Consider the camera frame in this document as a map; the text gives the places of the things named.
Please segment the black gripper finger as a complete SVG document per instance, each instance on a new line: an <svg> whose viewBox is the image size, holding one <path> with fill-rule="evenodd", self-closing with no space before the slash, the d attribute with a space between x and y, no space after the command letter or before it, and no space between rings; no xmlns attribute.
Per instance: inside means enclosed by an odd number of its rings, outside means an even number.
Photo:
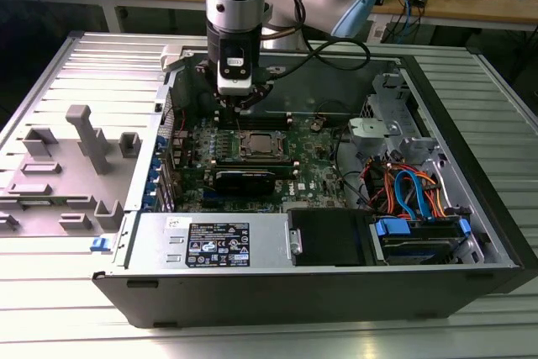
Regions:
<svg viewBox="0 0 538 359"><path fill-rule="evenodd" d="M218 104L220 108L225 108L228 112L232 112L233 105L229 103L230 97L219 93L216 65L213 62L199 62L196 65L196 72L204 79L214 103Z"/></svg>
<svg viewBox="0 0 538 359"><path fill-rule="evenodd" d="M248 111L255 104L264 100L272 91L273 86L273 82L256 84L252 87L251 92L248 95L239 96L239 100L237 101L237 114Z"/></svg>

